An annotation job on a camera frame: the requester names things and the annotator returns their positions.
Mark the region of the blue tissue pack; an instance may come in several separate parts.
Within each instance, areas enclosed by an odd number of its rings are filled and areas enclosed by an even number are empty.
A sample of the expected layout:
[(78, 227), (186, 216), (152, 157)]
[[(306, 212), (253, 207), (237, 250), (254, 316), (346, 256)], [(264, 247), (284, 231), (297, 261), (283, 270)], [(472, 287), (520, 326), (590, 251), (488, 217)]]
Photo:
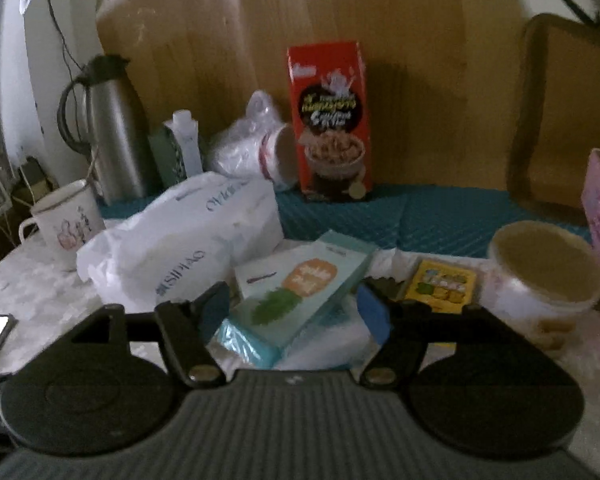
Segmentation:
[(260, 370), (347, 370), (363, 362), (370, 351), (370, 330), (345, 301), (311, 321), (288, 346), (275, 348), (249, 336), (225, 320), (216, 340), (248, 365)]

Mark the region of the teal tissue box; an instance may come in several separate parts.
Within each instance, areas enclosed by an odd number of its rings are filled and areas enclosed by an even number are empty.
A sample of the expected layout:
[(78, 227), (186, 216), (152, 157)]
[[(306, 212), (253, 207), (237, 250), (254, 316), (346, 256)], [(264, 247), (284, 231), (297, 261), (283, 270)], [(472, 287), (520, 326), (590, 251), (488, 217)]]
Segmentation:
[(362, 280), (377, 246), (328, 231), (318, 240), (235, 269), (242, 301), (230, 322), (282, 351)]

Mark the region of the yellow small card box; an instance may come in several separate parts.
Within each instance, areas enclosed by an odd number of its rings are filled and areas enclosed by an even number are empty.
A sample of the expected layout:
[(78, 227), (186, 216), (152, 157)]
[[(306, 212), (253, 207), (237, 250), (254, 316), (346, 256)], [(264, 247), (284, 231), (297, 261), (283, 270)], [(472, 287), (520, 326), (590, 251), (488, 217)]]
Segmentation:
[(462, 266), (422, 260), (402, 292), (403, 300), (426, 304), (434, 312), (460, 314), (474, 301), (478, 274)]

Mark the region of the teal quilted mat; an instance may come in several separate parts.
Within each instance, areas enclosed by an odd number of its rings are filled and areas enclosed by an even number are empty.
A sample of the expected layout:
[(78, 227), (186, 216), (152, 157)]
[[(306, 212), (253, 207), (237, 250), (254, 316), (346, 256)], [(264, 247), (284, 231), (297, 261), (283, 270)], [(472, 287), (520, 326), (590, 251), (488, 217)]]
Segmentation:
[(355, 203), (304, 202), (291, 192), (277, 193), (284, 238), (315, 240), (328, 230), (374, 244), (480, 257), (501, 226), (532, 220), (504, 192), (481, 188), (384, 185)]

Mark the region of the large printed ceramic mug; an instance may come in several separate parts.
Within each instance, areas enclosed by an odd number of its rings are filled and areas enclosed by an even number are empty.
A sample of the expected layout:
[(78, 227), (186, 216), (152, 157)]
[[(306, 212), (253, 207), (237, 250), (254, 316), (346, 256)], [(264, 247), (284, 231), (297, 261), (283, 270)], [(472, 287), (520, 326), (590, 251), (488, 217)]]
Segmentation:
[(600, 301), (600, 260), (582, 237), (546, 222), (503, 226), (488, 247), (486, 308), (552, 358)]

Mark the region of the white enamel mug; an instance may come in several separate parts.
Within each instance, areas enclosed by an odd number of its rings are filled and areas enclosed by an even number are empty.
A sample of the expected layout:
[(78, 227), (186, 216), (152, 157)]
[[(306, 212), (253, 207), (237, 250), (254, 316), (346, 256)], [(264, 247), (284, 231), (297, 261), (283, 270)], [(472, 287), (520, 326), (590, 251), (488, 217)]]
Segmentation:
[(76, 253), (106, 229), (91, 183), (76, 180), (38, 200), (30, 209), (31, 217), (20, 223), (18, 237), (36, 226), (54, 258), (69, 271), (76, 270)]

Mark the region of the red cereal box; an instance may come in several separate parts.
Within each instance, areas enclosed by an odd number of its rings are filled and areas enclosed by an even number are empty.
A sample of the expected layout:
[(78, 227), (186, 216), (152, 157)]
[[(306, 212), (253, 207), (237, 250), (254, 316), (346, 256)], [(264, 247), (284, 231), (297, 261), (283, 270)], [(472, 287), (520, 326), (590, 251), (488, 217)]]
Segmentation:
[(309, 200), (362, 200), (372, 190), (365, 64), (355, 41), (287, 51), (300, 188)]

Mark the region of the clear plastic bag cups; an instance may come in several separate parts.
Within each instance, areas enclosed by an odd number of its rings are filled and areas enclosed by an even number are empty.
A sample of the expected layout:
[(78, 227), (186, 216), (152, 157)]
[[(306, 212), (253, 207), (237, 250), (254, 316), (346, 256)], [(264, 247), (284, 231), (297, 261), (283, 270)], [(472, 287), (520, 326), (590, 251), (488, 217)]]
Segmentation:
[(211, 139), (204, 166), (225, 177), (269, 180), (276, 190), (298, 183), (294, 129), (283, 121), (272, 96), (253, 92), (245, 115)]

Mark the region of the white small bottle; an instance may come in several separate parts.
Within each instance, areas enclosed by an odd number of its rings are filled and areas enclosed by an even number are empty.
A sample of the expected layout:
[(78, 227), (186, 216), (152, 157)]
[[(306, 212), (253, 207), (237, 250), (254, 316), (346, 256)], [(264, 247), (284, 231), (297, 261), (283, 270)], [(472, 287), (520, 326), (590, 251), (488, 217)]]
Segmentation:
[(201, 174), (202, 160), (198, 142), (198, 122), (189, 110), (177, 110), (172, 114), (172, 119), (164, 123), (172, 132), (181, 155), (186, 177), (190, 178)]

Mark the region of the steel thermos jug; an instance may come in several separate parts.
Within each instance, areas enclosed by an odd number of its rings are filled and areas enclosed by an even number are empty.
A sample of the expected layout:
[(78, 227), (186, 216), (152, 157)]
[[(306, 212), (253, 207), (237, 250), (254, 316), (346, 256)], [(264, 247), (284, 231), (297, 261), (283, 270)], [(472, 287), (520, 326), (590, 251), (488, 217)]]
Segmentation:
[[(56, 113), (61, 139), (94, 165), (99, 195), (108, 205), (154, 196), (162, 185), (148, 119), (126, 73), (129, 64), (118, 54), (92, 58), (61, 93)], [(84, 90), (83, 140), (72, 135), (67, 119), (67, 101), (77, 86)]]

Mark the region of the large brown cardboard board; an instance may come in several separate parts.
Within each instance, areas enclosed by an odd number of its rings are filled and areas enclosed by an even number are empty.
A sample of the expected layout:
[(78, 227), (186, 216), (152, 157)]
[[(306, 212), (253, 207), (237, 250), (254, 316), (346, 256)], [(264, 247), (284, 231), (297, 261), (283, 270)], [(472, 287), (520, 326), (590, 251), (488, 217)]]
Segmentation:
[(212, 136), (268, 92), (302, 136), (366, 103), (377, 182), (502, 188), (520, 0), (97, 0), (151, 125)]

